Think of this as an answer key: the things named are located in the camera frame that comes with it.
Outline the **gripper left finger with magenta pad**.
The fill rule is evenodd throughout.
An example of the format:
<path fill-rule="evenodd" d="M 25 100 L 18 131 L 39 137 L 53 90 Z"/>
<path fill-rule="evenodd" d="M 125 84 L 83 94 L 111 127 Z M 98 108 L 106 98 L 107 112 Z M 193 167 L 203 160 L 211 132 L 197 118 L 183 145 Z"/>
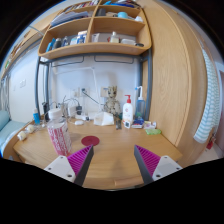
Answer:
<path fill-rule="evenodd" d="M 68 157 L 58 156 L 45 171 L 82 186 L 93 155 L 93 146 L 89 145 Z"/>

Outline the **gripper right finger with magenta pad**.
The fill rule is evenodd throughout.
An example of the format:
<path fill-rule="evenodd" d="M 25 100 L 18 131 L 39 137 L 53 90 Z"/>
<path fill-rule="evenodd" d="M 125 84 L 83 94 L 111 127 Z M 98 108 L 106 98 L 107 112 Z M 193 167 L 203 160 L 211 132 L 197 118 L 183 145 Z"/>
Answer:
<path fill-rule="evenodd" d="M 158 156 L 138 145 L 134 146 L 134 156 L 145 185 L 182 169 L 182 167 L 168 155 Z"/>

